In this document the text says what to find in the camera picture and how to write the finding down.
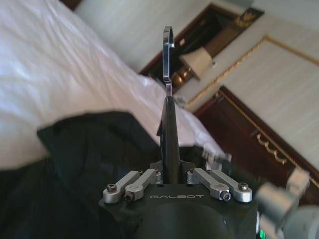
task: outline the green indicator light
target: green indicator light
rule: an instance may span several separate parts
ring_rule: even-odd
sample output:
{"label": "green indicator light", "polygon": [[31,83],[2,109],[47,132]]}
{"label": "green indicator light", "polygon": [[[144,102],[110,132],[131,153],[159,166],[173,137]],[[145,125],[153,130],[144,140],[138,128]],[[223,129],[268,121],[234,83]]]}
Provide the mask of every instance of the green indicator light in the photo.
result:
{"label": "green indicator light", "polygon": [[261,239],[266,239],[266,233],[263,230],[260,230],[259,236]]}

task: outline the black screw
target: black screw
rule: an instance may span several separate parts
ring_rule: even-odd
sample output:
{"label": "black screw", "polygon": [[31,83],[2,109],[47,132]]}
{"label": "black screw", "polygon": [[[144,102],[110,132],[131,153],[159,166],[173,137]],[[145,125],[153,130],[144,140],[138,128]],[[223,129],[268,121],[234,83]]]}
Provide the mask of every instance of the black screw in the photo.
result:
{"label": "black screw", "polygon": [[241,191],[247,191],[248,190],[248,184],[247,183],[238,183],[238,188]]}
{"label": "black screw", "polygon": [[114,183],[108,184],[106,186],[107,190],[109,193],[116,192],[116,185]]}
{"label": "black screw", "polygon": [[223,201],[228,202],[231,199],[231,194],[227,191],[222,191],[220,197]]}
{"label": "black screw", "polygon": [[124,196],[125,201],[132,202],[132,201],[134,201],[134,198],[135,198],[134,193],[132,193],[132,192],[125,193],[125,196]]}

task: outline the white duvet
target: white duvet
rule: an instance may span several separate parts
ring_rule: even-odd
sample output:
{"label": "white duvet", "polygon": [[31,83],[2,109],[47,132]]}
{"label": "white duvet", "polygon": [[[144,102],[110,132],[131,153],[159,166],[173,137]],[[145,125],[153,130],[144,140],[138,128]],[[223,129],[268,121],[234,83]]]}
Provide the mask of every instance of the white duvet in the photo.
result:
{"label": "white duvet", "polygon": [[[37,128],[85,112],[129,111],[158,143],[163,100],[58,0],[0,1],[1,168],[45,156]],[[192,114],[176,115],[180,145],[223,154]]]}

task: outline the lampshade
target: lampshade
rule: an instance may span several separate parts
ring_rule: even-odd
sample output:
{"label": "lampshade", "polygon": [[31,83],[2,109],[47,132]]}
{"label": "lampshade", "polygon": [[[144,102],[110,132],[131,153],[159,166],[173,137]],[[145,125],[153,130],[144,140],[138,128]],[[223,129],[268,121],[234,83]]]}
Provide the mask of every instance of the lampshade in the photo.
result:
{"label": "lampshade", "polygon": [[189,68],[191,68],[196,78],[200,79],[203,73],[213,63],[213,59],[204,47],[190,52],[188,54],[180,55],[179,59]]}

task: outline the wall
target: wall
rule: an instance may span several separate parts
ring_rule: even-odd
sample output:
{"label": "wall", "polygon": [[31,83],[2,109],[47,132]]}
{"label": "wall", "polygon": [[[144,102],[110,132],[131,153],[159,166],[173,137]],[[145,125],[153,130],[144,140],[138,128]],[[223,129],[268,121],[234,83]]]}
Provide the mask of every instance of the wall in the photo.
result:
{"label": "wall", "polygon": [[[319,59],[319,32],[265,14],[214,58],[217,65],[200,81],[190,80],[177,94],[190,100],[265,34]],[[225,85],[319,169],[318,79],[318,65],[266,42],[215,84],[190,110],[198,108]]]}
{"label": "wall", "polygon": [[[211,0],[83,0],[75,12],[136,72],[162,49],[165,25],[181,32]],[[242,12],[222,0],[216,5]]]}
{"label": "wall", "polygon": [[253,7],[313,30],[319,30],[318,0],[255,0]]}

